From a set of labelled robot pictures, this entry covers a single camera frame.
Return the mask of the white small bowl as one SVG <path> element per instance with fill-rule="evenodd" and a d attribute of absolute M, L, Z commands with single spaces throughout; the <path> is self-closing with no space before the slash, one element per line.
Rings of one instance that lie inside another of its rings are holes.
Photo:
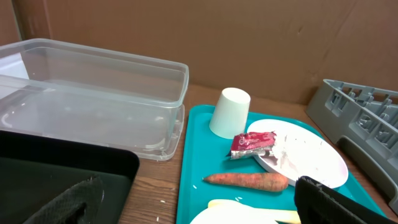
<path fill-rule="evenodd" d="M 248 208 L 215 206 L 200 212 L 191 224 L 277 224 L 267 215 Z"/>

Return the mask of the red foil wrapper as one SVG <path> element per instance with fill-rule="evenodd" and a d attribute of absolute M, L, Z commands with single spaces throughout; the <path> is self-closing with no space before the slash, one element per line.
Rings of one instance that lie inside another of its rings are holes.
<path fill-rule="evenodd" d="M 226 157 L 243 159 L 247 157 L 274 157 L 272 148 L 275 145 L 275 132 L 249 132 L 242 133 L 233 138 L 229 153 Z"/>

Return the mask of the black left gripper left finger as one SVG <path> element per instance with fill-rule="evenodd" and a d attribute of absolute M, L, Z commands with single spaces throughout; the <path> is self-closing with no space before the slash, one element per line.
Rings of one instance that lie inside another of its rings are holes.
<path fill-rule="evenodd" d="M 91 224 L 95 222 L 103 199 L 103 182 L 100 177 L 92 176 L 56 196 L 24 224 Z"/>

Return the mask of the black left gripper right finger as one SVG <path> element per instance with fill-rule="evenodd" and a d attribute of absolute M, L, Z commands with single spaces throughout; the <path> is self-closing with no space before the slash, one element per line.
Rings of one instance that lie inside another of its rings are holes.
<path fill-rule="evenodd" d="M 308 176 L 296 181 L 294 202 L 302 224 L 397 224 Z"/>

